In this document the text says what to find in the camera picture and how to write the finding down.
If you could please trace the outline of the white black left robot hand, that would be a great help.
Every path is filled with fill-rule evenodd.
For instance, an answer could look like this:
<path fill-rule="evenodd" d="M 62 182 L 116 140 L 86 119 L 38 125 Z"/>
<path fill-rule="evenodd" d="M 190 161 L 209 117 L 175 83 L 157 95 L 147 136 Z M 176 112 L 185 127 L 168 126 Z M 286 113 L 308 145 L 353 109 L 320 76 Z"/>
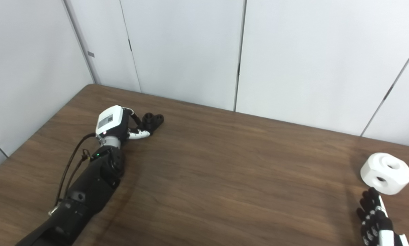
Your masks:
<path fill-rule="evenodd" d="M 99 115 L 95 133 L 101 138 L 116 137 L 121 142 L 151 136 L 152 133 L 141 124 L 141 119 L 131 108 L 115 105 Z"/>

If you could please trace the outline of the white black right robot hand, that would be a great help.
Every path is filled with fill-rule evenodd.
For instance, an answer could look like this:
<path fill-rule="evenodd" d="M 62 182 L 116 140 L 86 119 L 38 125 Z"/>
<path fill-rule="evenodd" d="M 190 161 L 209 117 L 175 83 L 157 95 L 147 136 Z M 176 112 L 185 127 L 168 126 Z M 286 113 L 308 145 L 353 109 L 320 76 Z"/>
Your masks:
<path fill-rule="evenodd" d="M 409 246 L 405 234 L 394 231 L 380 193 L 370 187 L 362 193 L 356 215 L 360 219 L 360 235 L 364 246 Z"/>

